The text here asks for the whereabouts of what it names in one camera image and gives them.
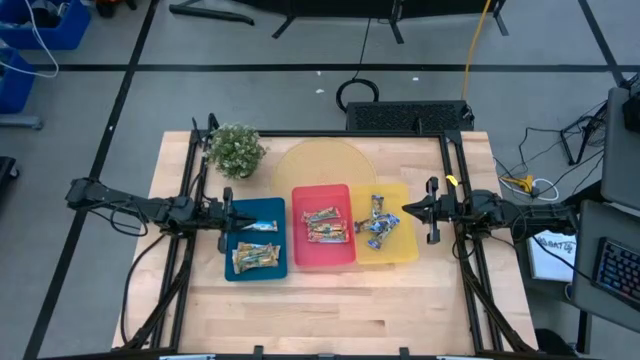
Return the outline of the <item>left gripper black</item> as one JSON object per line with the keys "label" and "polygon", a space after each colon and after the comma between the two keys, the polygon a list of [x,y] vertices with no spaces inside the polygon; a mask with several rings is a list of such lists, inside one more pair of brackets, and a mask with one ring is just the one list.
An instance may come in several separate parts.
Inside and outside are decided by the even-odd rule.
{"label": "left gripper black", "polygon": [[197,215],[198,229],[218,230],[220,232],[217,249],[220,253],[227,251],[228,234],[231,231],[251,230],[255,217],[233,211],[233,191],[225,187],[222,200],[213,198],[208,205],[202,206]]}

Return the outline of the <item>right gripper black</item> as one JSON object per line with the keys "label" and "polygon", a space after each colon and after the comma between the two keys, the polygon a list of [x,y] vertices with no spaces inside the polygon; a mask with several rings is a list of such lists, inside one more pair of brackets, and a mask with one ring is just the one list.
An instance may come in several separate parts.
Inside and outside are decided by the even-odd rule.
{"label": "right gripper black", "polygon": [[454,195],[441,195],[436,197],[439,189],[437,177],[431,177],[426,183],[427,197],[422,200],[406,204],[402,209],[409,215],[418,219],[422,224],[428,223],[430,231],[427,234],[429,245],[438,244],[441,240],[439,221],[450,222],[460,218],[463,213],[463,206],[455,199]]}

